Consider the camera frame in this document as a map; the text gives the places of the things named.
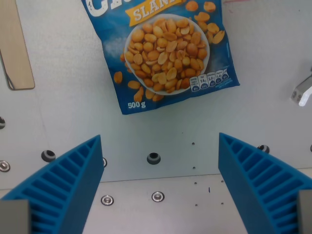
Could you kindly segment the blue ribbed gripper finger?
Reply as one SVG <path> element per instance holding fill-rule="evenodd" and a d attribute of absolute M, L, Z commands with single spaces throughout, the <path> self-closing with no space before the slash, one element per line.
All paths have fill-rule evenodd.
<path fill-rule="evenodd" d="M 104 164 L 97 135 L 25 179 L 2 200 L 27 200 L 32 234 L 81 234 Z"/>
<path fill-rule="evenodd" d="M 297 197 L 312 180 L 280 159 L 219 134 L 218 168 L 249 234 L 299 233 Z"/>

